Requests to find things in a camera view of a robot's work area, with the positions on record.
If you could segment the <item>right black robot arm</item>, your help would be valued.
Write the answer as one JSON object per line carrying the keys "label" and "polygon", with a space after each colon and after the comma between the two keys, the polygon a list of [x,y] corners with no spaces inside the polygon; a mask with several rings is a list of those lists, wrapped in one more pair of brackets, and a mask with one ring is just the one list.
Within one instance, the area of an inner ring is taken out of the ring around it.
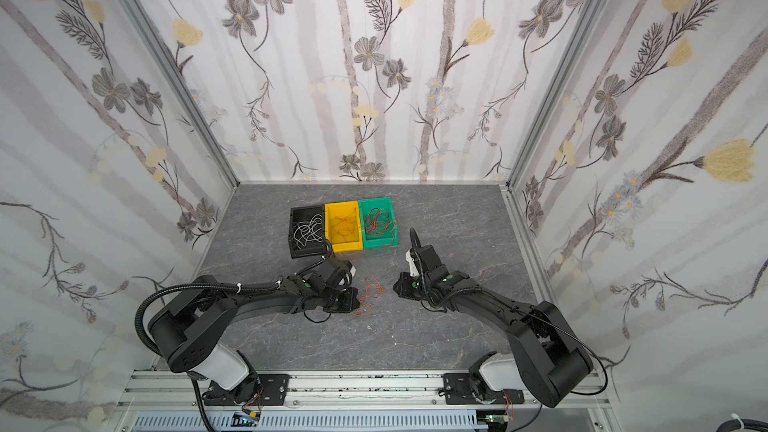
{"label": "right black robot arm", "polygon": [[609,384],[607,368],[578,339],[553,303],[536,305],[494,292],[461,271],[451,271],[431,245],[409,230],[409,270],[393,286],[398,297],[431,313],[469,315],[506,337],[510,352],[489,352],[463,373],[443,376],[450,404],[520,404],[527,391],[553,408],[569,395],[598,396]]}

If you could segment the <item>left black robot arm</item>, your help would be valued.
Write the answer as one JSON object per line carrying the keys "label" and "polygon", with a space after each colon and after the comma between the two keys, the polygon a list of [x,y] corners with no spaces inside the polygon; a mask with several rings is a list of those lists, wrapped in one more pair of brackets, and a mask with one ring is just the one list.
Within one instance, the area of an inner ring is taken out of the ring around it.
{"label": "left black robot arm", "polygon": [[322,258],[272,282],[225,283],[202,275],[186,284],[152,293],[137,308],[136,335],[174,373],[187,375],[203,426],[214,429],[207,403],[247,406],[263,399],[269,386],[239,351],[221,341],[234,323],[268,314],[332,316],[357,310],[355,266],[338,258],[329,242]]}

